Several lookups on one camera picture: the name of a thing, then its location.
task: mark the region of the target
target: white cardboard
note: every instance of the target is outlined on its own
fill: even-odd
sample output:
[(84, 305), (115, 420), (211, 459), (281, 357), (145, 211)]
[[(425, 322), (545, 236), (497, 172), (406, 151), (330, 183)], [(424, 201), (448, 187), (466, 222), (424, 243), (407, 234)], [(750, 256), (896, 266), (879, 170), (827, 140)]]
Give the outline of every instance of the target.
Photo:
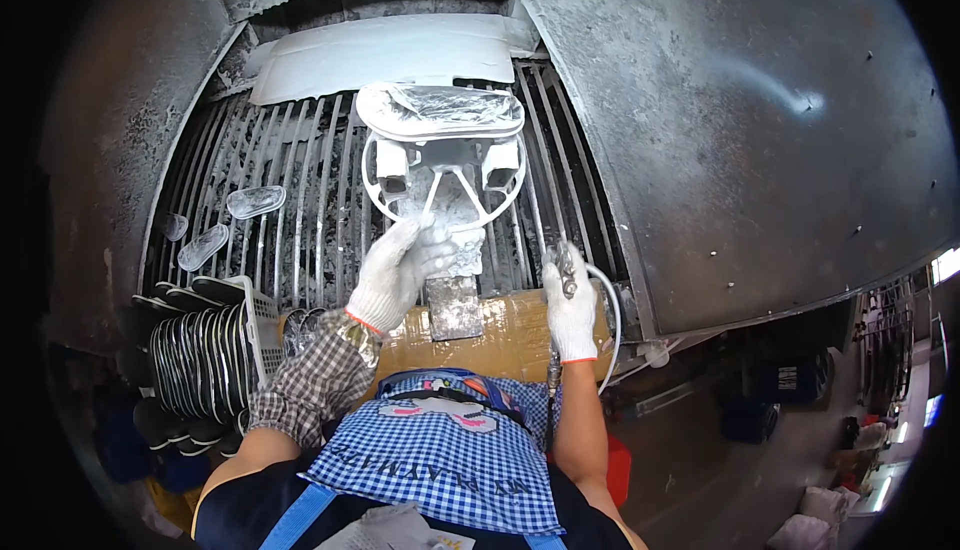
[(534, 50), (515, 47), (525, 28), (496, 14), (412, 14), (300, 31), (273, 46), (249, 102), (318, 98), (375, 81), (513, 83), (511, 55)]

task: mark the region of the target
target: blue gingham apron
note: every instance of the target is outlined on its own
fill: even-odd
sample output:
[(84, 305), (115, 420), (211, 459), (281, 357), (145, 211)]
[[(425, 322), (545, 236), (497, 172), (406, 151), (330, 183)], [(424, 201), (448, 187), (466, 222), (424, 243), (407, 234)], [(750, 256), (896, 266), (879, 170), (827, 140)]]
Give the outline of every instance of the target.
[[(441, 388), (478, 403), (392, 399)], [(292, 546), (338, 493), (394, 505), (415, 501), (421, 514), (438, 520), (523, 535), (532, 548), (563, 548), (558, 535), (566, 531), (550, 490), (545, 428), (546, 384), (481, 377), (462, 368), (392, 375), (380, 382), (373, 400), (343, 419), (310, 468), (299, 473), (311, 484), (261, 548)]]

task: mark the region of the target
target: blue strap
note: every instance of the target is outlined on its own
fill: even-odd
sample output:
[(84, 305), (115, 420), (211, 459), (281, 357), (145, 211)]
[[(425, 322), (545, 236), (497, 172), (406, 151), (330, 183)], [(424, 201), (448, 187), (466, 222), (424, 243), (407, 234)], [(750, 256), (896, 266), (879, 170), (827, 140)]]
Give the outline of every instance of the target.
[(317, 517), (330, 506), (336, 492), (318, 484), (308, 484), (286, 512), (276, 521), (260, 544), (260, 550), (289, 550)]
[(557, 534), (553, 535), (524, 535), (531, 550), (567, 550), (567, 545)]

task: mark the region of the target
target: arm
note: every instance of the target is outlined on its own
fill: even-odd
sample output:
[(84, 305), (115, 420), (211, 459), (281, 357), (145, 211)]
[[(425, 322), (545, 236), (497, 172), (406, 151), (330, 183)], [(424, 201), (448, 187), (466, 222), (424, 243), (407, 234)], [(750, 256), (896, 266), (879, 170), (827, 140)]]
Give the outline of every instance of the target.
[(321, 425), (346, 413), (374, 382), (381, 335), (401, 325), (425, 277), (449, 268), (456, 251), (450, 233), (430, 219), (403, 220), (377, 240), (346, 308), (310, 316), (300, 327), (300, 352), (253, 396), (250, 432), (237, 455), (210, 475), (200, 498), (225, 481), (319, 446)]
[(230, 479), (275, 462), (293, 460), (301, 448), (320, 445), (321, 424), (350, 409), (374, 381), (379, 338), (344, 311), (308, 319), (303, 348), (284, 361), (250, 402), (249, 433), (236, 456), (217, 467), (203, 494)]
[(574, 266), (576, 292), (567, 298), (560, 272), (544, 258), (543, 286), (547, 321), (563, 365), (563, 395), (553, 457), (589, 502), (615, 520), (637, 550), (647, 550), (643, 540), (623, 522), (607, 487), (607, 424), (594, 380), (596, 292), (587, 278), (584, 259), (576, 245), (568, 247)]
[(589, 361), (565, 364), (563, 375), (553, 459), (591, 506), (617, 521), (637, 550), (647, 550), (640, 536), (623, 521), (606, 488), (607, 424), (597, 395), (594, 364)]

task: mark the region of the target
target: hand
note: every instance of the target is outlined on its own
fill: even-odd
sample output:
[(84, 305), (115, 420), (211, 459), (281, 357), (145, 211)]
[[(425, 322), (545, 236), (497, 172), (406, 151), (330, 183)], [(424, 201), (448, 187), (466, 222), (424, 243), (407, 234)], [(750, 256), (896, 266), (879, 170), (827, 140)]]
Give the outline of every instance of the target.
[(573, 280), (577, 291), (568, 299), (557, 265), (543, 259), (543, 287), (546, 289), (546, 321), (550, 335), (559, 352), (561, 363), (595, 361), (594, 343), (597, 293), (587, 279), (587, 267), (577, 246), (567, 242), (567, 251), (573, 263)]
[(370, 247), (346, 313), (377, 333), (399, 327), (424, 279), (450, 268), (456, 253), (432, 215), (401, 220)]

